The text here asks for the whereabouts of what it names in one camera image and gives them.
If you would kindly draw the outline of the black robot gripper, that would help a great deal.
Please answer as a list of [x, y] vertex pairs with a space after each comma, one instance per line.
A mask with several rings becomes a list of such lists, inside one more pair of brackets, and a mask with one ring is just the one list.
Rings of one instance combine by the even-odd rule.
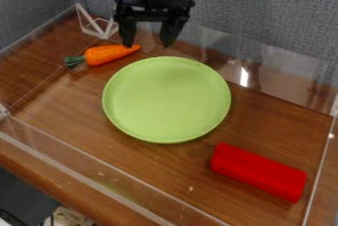
[[114, 20], [119, 24], [123, 44], [131, 47], [138, 22], [162, 22], [161, 40], [170, 47], [190, 19], [194, 0], [115, 0]]

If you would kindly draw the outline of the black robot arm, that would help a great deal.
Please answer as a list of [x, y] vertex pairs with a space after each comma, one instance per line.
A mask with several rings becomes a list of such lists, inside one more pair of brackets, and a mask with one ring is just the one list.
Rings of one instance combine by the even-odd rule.
[[123, 44], [131, 47], [139, 22], [161, 22], [161, 40], [165, 47], [173, 45], [190, 19], [194, 0], [115, 0], [114, 21], [119, 25]]

